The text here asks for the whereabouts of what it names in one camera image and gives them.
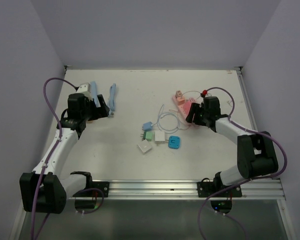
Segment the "pink power strip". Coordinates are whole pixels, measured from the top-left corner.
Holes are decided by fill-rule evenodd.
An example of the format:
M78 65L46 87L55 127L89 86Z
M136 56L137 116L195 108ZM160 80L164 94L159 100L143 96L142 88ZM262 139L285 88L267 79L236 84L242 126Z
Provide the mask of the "pink power strip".
M175 97L175 95L172 96L172 101L177 108L177 112L178 112L178 115L180 116L180 118L182 119L182 123L185 124L187 127L190 127L192 124L186 122L187 115L185 115L185 113L183 111L183 104L178 104L178 101L177 101L177 98ZM197 101L193 97L185 98L185 102L186 101L191 101L192 103L197 103Z

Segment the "blue round plug adapter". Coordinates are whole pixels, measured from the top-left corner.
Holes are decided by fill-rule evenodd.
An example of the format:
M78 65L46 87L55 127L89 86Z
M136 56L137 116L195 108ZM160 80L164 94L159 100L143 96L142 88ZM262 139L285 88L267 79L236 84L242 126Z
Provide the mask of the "blue round plug adapter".
M179 136L171 135L166 142L170 149L177 150L181 146L181 138Z

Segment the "white cube charger plug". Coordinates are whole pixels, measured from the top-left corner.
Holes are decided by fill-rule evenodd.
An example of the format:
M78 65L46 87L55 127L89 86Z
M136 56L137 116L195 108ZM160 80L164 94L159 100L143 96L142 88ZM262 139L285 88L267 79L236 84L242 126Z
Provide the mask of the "white cube charger plug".
M154 132L154 142L156 145L161 145L166 143L166 134L164 131L156 130Z

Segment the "light blue charger plug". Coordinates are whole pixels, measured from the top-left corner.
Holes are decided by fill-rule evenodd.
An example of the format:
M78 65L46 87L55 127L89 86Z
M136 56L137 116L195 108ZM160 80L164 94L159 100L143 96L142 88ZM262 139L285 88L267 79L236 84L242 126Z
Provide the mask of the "light blue charger plug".
M152 131L153 130L153 123L151 121L148 121L142 125L142 130L144 132Z

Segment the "green charger plug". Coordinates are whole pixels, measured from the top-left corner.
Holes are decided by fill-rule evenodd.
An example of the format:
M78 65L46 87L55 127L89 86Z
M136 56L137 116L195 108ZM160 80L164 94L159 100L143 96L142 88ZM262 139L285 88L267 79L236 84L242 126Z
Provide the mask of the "green charger plug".
M147 140L148 142L151 142L154 137L154 133L152 131L144 131L143 133L140 134L141 139Z

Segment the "blue power strip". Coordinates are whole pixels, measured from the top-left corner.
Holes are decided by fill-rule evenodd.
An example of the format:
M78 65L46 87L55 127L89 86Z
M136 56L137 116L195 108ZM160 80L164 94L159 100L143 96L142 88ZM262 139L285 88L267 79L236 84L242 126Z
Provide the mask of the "blue power strip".
M97 84L95 81L91 81L90 82L90 85L91 85L91 96L94 100L94 103L96 105L96 107L100 107L100 103L99 103L99 100L98 100L98 88L97 88Z

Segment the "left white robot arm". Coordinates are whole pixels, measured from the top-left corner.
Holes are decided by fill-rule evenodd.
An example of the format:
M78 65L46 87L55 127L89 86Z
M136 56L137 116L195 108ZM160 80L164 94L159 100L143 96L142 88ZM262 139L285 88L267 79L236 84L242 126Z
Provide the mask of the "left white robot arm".
M23 173L19 179L23 208L26 212L60 214L67 199L78 193L85 197L93 193L91 173L73 171L63 180L60 179L60 174L87 122L109 115L109 108L103 96L99 94L97 99L99 106L83 93L68 96L67 109L61 115L47 153L32 172Z

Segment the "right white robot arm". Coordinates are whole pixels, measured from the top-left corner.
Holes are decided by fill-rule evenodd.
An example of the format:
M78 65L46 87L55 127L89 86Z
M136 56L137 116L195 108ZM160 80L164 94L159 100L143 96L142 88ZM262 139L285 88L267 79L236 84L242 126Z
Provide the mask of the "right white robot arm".
M236 145L236 164L215 174L213 192L225 196L231 186L274 174L279 169L271 136L266 132L253 132L221 113L220 101L216 96L204 97L202 103L191 103L186 122L204 126Z

